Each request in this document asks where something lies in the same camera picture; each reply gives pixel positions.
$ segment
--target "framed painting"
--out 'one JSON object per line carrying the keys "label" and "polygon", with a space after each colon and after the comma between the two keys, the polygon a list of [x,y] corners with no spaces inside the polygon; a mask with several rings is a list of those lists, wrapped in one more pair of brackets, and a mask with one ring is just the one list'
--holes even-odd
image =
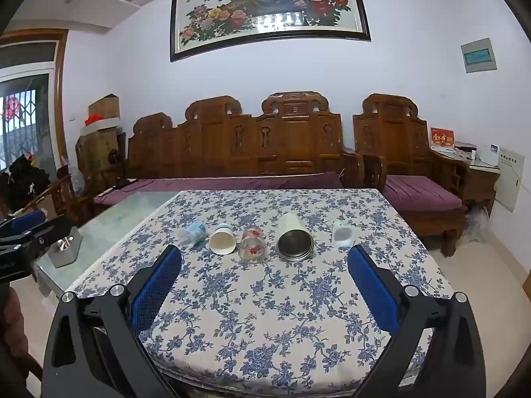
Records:
{"label": "framed painting", "polygon": [[288,37],[370,40],[362,0],[172,0],[171,61]]}

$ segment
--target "wooden chair leg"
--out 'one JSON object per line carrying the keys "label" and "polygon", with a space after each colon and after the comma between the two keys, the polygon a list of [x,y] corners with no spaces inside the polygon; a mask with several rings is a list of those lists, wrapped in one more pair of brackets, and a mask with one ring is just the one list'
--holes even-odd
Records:
{"label": "wooden chair leg", "polygon": [[449,230],[442,234],[441,253],[444,257],[452,257],[455,254],[458,239],[456,230]]}

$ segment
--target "carved wooden backrest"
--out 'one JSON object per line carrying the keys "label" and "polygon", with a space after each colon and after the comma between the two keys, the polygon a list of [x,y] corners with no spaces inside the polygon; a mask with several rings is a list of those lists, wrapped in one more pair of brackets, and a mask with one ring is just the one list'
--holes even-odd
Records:
{"label": "carved wooden backrest", "polygon": [[175,128],[164,114],[141,118],[129,140],[129,167],[154,178],[341,171],[341,116],[321,94],[276,93],[262,110],[242,114],[238,100],[223,96],[192,103]]}
{"label": "carved wooden backrest", "polygon": [[411,99],[371,94],[353,120],[357,152],[386,157],[389,174],[429,175],[427,125]]}

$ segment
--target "tile floor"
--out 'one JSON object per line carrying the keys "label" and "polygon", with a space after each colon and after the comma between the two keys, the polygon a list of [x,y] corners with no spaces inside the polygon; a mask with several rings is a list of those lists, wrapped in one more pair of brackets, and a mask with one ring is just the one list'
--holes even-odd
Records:
{"label": "tile floor", "polygon": [[[453,288],[465,292],[472,304],[483,344],[487,369],[487,397],[495,396],[514,371],[531,341],[531,303],[521,288],[521,276],[506,265],[495,244],[470,242],[445,259],[431,255]],[[12,284],[26,318],[30,353],[42,363],[56,298],[43,298],[32,278]],[[30,391],[39,396],[40,384],[30,375]]]}

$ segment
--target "blue and white tablecloth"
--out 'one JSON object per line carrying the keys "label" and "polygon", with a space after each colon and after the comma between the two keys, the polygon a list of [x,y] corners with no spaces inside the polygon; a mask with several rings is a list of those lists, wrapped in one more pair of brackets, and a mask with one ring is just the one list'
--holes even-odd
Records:
{"label": "blue and white tablecloth", "polygon": [[[280,216],[294,211],[315,239],[315,256],[300,263],[274,253]],[[377,265],[425,294],[453,291],[423,244],[376,190],[182,191],[111,249],[74,291],[100,295],[150,266],[177,231],[195,220],[241,233],[264,231],[268,260],[249,265],[237,251],[215,255],[206,242],[183,249],[183,267],[150,330],[148,353],[166,374],[217,391],[276,396],[350,394],[390,339],[378,329],[347,271],[348,249],[333,248],[334,221],[355,224],[358,242]],[[405,379],[418,372],[425,331]]]}

